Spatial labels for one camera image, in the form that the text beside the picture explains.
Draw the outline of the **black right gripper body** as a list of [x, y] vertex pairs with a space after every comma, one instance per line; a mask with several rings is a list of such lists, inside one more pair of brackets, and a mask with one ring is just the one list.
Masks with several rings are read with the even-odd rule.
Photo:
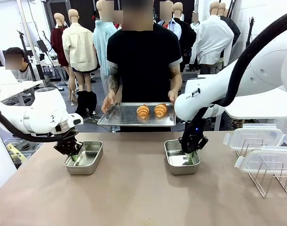
[[201, 150], [207, 144], [208, 138], [204, 135], [197, 136], [196, 138], [196, 148], [195, 151]]

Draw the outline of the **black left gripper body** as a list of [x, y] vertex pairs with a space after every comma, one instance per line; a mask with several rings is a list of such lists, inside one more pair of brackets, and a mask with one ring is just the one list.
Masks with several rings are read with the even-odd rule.
[[78, 133], [79, 131], [75, 129], [69, 130], [57, 141], [54, 149], [63, 155], [77, 155], [79, 153], [79, 142], [76, 140], [75, 136]]

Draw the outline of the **person's left hand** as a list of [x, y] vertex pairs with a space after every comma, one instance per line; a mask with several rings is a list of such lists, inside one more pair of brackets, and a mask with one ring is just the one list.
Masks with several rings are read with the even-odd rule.
[[168, 92], [168, 98], [169, 98], [169, 100], [170, 100], [170, 102], [172, 103], [172, 104], [174, 104], [175, 103], [175, 101], [176, 101], [176, 99], [177, 99], [177, 97], [178, 97], [178, 90], [177, 89], [173, 89], [173, 90], [170, 90], [169, 92]]

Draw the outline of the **person's right hand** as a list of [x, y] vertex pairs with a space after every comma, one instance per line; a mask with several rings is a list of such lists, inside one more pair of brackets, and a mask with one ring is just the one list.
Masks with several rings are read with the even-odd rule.
[[104, 99], [103, 105], [101, 107], [101, 111], [103, 113], [106, 113], [109, 111], [109, 109], [114, 105], [115, 103], [115, 92], [113, 90], [110, 90], [106, 98]]

